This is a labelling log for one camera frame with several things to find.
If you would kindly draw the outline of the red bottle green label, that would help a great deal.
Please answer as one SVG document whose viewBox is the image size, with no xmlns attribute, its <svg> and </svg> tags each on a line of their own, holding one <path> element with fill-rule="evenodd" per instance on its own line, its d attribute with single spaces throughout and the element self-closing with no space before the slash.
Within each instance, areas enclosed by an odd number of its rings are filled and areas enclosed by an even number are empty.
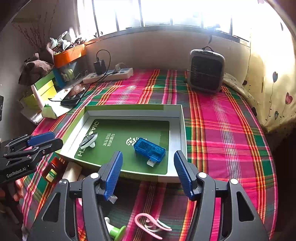
<svg viewBox="0 0 296 241">
<path fill-rule="evenodd" d="M 54 157 L 42 172 L 42 177 L 48 183 L 53 184 L 57 181 L 59 177 L 63 175 L 64 171 L 65 171 L 64 161 L 58 157 Z"/>
</svg>

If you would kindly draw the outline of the white wall charger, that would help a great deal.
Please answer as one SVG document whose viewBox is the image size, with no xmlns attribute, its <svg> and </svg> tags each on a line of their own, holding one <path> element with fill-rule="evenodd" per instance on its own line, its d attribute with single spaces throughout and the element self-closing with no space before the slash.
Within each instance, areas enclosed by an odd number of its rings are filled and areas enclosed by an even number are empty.
<svg viewBox="0 0 296 241">
<path fill-rule="evenodd" d="M 69 182 L 83 180 L 86 176 L 82 174 L 82 167 L 75 162 L 69 162 L 63 174 L 63 179 Z"/>
</svg>

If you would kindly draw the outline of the black white oval device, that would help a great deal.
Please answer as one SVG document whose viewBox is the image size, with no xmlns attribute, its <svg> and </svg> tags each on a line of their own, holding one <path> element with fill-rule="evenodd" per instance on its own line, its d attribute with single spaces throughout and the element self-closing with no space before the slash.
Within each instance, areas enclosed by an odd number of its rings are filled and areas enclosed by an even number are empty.
<svg viewBox="0 0 296 241">
<path fill-rule="evenodd" d="M 90 135 L 86 135 L 83 139 L 83 141 L 79 144 L 79 147 L 81 149 L 86 149 L 88 147 L 94 148 L 95 147 L 95 141 L 98 137 L 97 133 L 92 133 Z"/>
</svg>

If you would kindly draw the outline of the green white spool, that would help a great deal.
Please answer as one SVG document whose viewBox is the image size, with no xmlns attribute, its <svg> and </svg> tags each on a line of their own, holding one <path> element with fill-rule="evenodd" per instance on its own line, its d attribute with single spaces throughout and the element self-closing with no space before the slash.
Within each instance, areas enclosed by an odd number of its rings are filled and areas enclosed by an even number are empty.
<svg viewBox="0 0 296 241">
<path fill-rule="evenodd" d="M 122 226 L 121 228 L 117 228 L 110 224 L 110 219 L 105 217 L 106 226 L 109 232 L 109 235 L 113 238 L 114 241 L 121 241 L 126 232 L 126 226 Z"/>
</svg>

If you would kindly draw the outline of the blue usb tester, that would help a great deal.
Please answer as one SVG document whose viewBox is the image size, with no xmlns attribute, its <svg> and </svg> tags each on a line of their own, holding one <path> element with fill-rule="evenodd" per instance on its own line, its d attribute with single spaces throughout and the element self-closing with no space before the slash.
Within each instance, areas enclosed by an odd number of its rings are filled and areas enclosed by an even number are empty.
<svg viewBox="0 0 296 241">
<path fill-rule="evenodd" d="M 151 167 L 154 167 L 155 164 L 159 164 L 166 154 L 165 148 L 144 138 L 139 138 L 133 147 L 136 153 L 148 158 L 147 165 Z"/>
</svg>

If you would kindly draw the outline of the white tube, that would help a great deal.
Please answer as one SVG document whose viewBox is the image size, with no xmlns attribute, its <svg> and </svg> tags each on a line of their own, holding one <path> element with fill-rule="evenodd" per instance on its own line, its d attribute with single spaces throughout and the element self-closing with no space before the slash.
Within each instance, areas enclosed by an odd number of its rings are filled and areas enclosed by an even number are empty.
<svg viewBox="0 0 296 241">
<path fill-rule="evenodd" d="M 43 101 L 41 95 L 39 94 L 37 88 L 35 87 L 35 85 L 31 85 L 31 89 L 32 89 L 32 92 L 35 96 L 35 99 L 36 99 L 36 102 L 38 104 L 38 107 L 43 110 L 44 106 L 45 106 L 45 102 Z"/>
</svg>

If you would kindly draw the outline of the black smartphone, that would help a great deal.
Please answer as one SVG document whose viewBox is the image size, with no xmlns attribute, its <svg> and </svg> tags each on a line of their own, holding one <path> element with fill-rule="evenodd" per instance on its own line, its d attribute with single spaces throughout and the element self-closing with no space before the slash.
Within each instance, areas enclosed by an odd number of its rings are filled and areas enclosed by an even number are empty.
<svg viewBox="0 0 296 241">
<path fill-rule="evenodd" d="M 85 92 L 86 92 L 86 90 L 83 89 L 82 91 L 80 91 L 78 93 L 67 94 L 60 102 L 60 105 L 66 106 L 66 107 L 72 107 L 72 108 L 77 106 L 77 104 L 79 103 L 81 97 L 84 95 Z"/>
</svg>

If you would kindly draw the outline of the brown cloth bag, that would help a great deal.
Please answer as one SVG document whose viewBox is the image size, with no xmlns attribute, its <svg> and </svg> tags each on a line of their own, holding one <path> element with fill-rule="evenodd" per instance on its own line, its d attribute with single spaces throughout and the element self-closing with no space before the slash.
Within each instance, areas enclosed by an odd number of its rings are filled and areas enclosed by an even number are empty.
<svg viewBox="0 0 296 241">
<path fill-rule="evenodd" d="M 51 63 L 41 60 L 39 53 L 35 53 L 25 61 L 18 83 L 23 86 L 31 86 L 50 73 L 52 68 Z"/>
</svg>

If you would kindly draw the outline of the orange storage bin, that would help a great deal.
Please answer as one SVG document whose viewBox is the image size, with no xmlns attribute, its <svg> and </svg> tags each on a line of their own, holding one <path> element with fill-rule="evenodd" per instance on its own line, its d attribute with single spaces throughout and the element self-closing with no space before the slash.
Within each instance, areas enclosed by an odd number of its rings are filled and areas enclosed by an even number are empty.
<svg viewBox="0 0 296 241">
<path fill-rule="evenodd" d="M 76 47 L 54 55 L 55 67 L 61 68 L 84 55 L 86 55 L 85 44 L 77 45 Z"/>
</svg>

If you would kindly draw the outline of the black power adapter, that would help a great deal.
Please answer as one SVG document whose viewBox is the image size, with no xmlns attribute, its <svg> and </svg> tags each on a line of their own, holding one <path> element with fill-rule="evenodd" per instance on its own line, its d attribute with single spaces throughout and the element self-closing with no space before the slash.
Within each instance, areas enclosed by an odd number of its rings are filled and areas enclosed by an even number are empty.
<svg viewBox="0 0 296 241">
<path fill-rule="evenodd" d="M 104 60 L 97 60 L 93 65 L 97 75 L 102 75 L 107 71 Z"/>
</svg>

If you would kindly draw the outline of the white power strip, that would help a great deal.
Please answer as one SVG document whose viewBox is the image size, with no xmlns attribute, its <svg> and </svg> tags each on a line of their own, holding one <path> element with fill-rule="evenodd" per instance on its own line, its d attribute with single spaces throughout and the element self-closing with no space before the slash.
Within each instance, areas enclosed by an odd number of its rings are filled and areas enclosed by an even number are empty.
<svg viewBox="0 0 296 241">
<path fill-rule="evenodd" d="M 97 75 L 96 73 L 90 73 L 82 79 L 84 84 L 94 83 L 97 80 L 109 81 L 109 80 L 121 80 L 128 79 L 133 76 L 133 68 L 123 68 L 119 72 L 113 73 L 113 70 L 108 70 L 106 75 Z"/>
</svg>

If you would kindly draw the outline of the green grey cardboard tray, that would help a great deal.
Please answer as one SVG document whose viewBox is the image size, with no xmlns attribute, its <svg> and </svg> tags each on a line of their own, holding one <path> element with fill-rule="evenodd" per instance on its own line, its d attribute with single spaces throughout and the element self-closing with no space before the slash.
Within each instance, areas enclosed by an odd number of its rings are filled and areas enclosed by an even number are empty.
<svg viewBox="0 0 296 241">
<path fill-rule="evenodd" d="M 81 149 L 86 135 L 97 133 L 95 147 Z M 148 158 L 137 154 L 133 145 L 144 138 L 166 149 L 154 167 Z M 93 105 L 82 109 L 62 137 L 63 147 L 56 153 L 64 160 L 97 170 L 114 152 L 121 151 L 125 178 L 153 182 L 178 183 L 174 153 L 187 154 L 187 138 L 183 107 L 179 104 Z"/>
</svg>

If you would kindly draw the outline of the heart pattern curtain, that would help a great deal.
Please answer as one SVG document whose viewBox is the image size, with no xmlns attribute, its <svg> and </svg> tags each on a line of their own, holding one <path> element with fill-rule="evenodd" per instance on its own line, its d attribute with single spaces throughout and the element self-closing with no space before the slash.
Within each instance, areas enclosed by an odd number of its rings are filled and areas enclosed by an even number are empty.
<svg viewBox="0 0 296 241">
<path fill-rule="evenodd" d="M 244 97 L 266 133 L 295 128 L 295 39 L 278 14 L 256 16 L 246 77 L 224 82 Z"/>
</svg>

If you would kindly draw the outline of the grey mini heater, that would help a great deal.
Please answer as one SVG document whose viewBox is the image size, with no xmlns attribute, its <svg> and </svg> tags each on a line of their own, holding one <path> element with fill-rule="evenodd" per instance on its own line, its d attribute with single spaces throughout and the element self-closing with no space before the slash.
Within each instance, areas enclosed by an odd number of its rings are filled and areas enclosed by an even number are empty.
<svg viewBox="0 0 296 241">
<path fill-rule="evenodd" d="M 193 49 L 189 53 L 186 72 L 187 83 L 191 88 L 217 93 L 221 90 L 225 74 L 225 58 L 210 46 Z"/>
</svg>

